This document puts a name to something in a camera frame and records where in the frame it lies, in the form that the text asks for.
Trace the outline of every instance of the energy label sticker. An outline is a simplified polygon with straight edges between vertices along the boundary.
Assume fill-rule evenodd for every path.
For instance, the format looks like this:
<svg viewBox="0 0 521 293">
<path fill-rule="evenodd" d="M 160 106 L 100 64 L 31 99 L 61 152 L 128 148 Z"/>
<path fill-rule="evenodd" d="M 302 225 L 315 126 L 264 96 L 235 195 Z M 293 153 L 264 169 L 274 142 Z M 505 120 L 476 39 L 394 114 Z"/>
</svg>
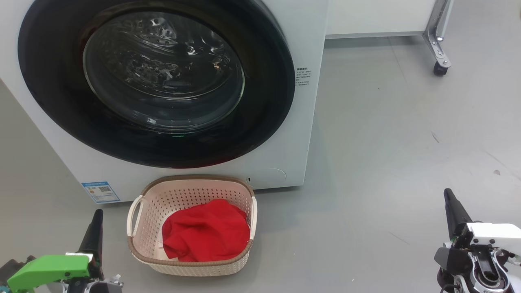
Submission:
<svg viewBox="0 0 521 293">
<path fill-rule="evenodd" d="M 108 182 L 82 183 L 83 187 L 96 203 L 121 201 Z"/>
</svg>

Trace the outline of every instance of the basket handle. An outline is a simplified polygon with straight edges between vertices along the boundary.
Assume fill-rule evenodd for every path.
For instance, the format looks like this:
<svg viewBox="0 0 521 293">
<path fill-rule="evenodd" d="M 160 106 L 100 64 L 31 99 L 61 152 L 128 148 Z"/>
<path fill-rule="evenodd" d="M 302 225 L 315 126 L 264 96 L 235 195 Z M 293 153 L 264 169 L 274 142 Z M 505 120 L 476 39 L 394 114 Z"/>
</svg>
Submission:
<svg viewBox="0 0 521 293">
<path fill-rule="evenodd" d="M 139 196 L 134 200 L 132 205 L 130 206 L 129 215 L 127 217 L 127 236 L 134 237 L 136 231 L 138 230 L 137 223 L 139 223 L 139 219 L 141 218 L 141 212 L 143 211 L 143 205 L 139 207 L 138 218 L 136 219 L 136 227 L 134 227 L 134 231 L 132 231 L 132 218 L 134 218 L 135 208 L 138 204 L 143 200 L 143 196 Z"/>
<path fill-rule="evenodd" d="M 255 238 L 255 230 L 257 230 L 257 199 L 252 197 L 252 228 L 250 229 L 250 240 Z"/>
</svg>

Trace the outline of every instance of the metal table leg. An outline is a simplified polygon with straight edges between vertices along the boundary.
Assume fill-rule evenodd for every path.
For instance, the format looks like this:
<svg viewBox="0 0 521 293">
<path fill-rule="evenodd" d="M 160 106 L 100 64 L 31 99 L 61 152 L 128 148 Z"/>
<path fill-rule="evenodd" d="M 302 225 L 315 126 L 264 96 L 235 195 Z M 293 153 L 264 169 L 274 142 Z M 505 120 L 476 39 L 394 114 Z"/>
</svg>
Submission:
<svg viewBox="0 0 521 293">
<path fill-rule="evenodd" d="M 447 8 L 448 2 L 449 0 L 436 0 L 429 22 L 427 23 L 427 28 L 423 33 L 425 41 L 429 45 L 431 52 L 436 57 L 434 74 L 437 76 L 444 76 L 449 67 L 451 67 L 451 62 L 445 55 L 445 52 L 443 52 L 438 39 L 438 25 L 440 24 L 441 16 Z"/>
<path fill-rule="evenodd" d="M 438 41 L 443 41 L 445 38 L 445 32 L 447 31 L 447 26 L 449 25 L 449 19 L 451 18 L 452 7 L 454 6 L 454 0 L 449 0 L 447 4 L 448 7 L 445 8 L 443 12 L 443 16 L 440 20 L 440 25 L 438 26 Z"/>
</svg>

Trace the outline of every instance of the caster wheel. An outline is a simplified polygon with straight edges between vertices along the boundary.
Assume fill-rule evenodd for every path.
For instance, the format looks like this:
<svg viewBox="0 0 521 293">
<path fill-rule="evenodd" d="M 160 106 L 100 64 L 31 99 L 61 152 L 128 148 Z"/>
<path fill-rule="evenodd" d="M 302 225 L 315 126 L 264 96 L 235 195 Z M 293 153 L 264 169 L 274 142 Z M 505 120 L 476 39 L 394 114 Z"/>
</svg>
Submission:
<svg viewBox="0 0 521 293">
<path fill-rule="evenodd" d="M 436 64 L 434 64 L 434 75 L 435 76 L 444 76 L 447 74 L 447 70 L 449 70 L 448 68 L 445 68 L 445 67 L 441 67 L 441 65 L 436 62 Z"/>
</svg>

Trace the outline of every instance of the washing machine door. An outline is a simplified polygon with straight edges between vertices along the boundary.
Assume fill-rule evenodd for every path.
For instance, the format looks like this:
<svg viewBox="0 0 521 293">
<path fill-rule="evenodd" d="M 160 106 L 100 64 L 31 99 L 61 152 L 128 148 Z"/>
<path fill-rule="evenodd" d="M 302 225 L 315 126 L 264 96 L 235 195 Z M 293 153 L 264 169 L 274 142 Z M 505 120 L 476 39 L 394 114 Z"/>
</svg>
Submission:
<svg viewBox="0 0 521 293">
<path fill-rule="evenodd" d="M 282 124 L 295 87 L 282 32 L 253 0 L 36 0 L 18 53 L 55 123 L 148 166 L 252 151 Z"/>
</svg>

